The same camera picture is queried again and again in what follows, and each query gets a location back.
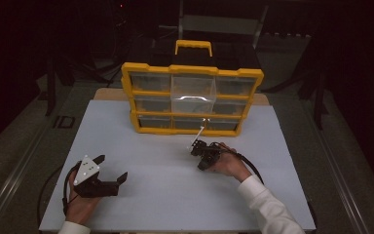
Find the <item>yellow black organizer cabinet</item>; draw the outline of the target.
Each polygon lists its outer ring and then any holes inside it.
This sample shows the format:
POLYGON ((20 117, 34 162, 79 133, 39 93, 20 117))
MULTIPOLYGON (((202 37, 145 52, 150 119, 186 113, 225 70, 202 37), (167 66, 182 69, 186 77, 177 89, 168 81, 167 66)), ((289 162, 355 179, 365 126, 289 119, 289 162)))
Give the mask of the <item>yellow black organizer cabinet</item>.
POLYGON ((133 42, 122 67, 122 86, 130 102, 130 119, 135 130, 144 134, 195 135, 199 130, 141 128, 137 124, 134 108, 134 90, 130 74, 204 74, 211 76, 248 77, 256 80, 244 115, 234 131, 204 129, 202 135, 209 137, 235 137, 242 129, 257 88, 264 73, 252 45, 247 43, 220 43, 194 40, 154 40, 141 38, 133 42))

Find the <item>set of clear organizer drawers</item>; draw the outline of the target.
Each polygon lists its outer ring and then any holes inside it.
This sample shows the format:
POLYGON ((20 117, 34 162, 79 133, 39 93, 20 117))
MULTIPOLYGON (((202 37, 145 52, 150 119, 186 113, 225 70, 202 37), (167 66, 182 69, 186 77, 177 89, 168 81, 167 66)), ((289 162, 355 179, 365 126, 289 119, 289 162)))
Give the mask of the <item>set of clear organizer drawers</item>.
POLYGON ((213 76, 216 101, 209 114, 174 113, 171 111, 170 87, 173 75, 164 73, 130 74, 134 90, 134 108, 137 124, 141 128, 199 130, 204 126, 212 131, 234 131, 244 115, 254 78, 213 76))

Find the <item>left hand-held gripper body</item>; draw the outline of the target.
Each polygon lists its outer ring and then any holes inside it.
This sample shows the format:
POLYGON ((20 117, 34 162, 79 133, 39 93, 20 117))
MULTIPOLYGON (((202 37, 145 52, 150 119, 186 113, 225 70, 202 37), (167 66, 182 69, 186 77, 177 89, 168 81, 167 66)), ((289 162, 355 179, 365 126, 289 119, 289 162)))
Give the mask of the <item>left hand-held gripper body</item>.
POLYGON ((101 181, 99 176, 100 166, 94 159, 86 155, 79 161, 74 169, 77 174, 74 179, 73 189, 83 198, 97 198, 117 196, 119 187, 115 181, 101 181))

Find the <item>person's right hand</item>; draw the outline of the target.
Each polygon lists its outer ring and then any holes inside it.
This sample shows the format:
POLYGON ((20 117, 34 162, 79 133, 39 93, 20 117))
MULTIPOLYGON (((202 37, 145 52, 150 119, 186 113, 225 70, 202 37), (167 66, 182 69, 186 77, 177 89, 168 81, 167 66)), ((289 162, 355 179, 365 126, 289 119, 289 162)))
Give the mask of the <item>person's right hand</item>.
POLYGON ((230 148, 224 143, 220 146, 225 149, 219 156, 217 162, 208 168, 210 172, 220 173, 225 176, 232 176, 239 182, 245 181, 251 176, 250 170, 246 167, 244 162, 236 155, 236 150, 230 148))

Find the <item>person's left hand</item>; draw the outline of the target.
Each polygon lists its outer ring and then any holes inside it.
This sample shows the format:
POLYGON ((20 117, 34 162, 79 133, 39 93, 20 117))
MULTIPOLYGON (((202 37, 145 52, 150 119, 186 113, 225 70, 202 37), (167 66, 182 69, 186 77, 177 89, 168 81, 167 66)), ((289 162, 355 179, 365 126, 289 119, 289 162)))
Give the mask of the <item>person's left hand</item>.
POLYGON ((83 198, 74 189, 74 179, 77 172, 73 171, 69 176, 69 201, 65 216, 66 221, 85 225, 93 215, 100 198, 83 198))

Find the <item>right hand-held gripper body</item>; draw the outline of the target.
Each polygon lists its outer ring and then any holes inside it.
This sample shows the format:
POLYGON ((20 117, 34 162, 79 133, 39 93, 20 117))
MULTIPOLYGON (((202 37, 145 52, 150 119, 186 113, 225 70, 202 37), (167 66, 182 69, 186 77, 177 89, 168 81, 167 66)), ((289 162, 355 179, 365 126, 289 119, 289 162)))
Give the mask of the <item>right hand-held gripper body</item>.
POLYGON ((190 151, 190 154, 193 156, 200 156, 201 158, 212 157, 214 158, 215 153, 220 153, 221 150, 216 147, 208 146, 204 141, 199 139, 202 131, 205 129, 204 126, 201 126, 199 132, 196 134, 194 139, 191 141, 191 145, 187 147, 190 151))

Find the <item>dark stand leg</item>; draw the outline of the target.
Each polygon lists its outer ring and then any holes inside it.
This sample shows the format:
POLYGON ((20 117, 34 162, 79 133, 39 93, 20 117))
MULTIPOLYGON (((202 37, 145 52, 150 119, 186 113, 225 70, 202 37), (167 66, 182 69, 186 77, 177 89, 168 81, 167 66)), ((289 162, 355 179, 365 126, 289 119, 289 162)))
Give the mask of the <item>dark stand leg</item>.
POLYGON ((307 100, 311 96, 315 96, 313 119, 316 126, 321 130, 321 115, 323 110, 323 95, 326 81, 326 66, 321 62, 308 67, 298 65, 295 73, 292 75, 297 81, 301 81, 297 95, 300 99, 307 100))
POLYGON ((51 57, 47 60, 47 116, 50 116, 56 107, 56 78, 63 86, 74 84, 69 62, 65 57, 51 57))

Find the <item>clear plastic drawer bin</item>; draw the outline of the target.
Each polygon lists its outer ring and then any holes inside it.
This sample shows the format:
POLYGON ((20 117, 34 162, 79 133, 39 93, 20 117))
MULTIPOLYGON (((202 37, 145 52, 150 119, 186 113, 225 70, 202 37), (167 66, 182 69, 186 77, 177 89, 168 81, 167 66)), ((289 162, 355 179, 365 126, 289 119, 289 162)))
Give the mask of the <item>clear plastic drawer bin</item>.
POLYGON ((173 75, 170 87, 171 111, 209 114, 216 101, 213 76, 173 75))

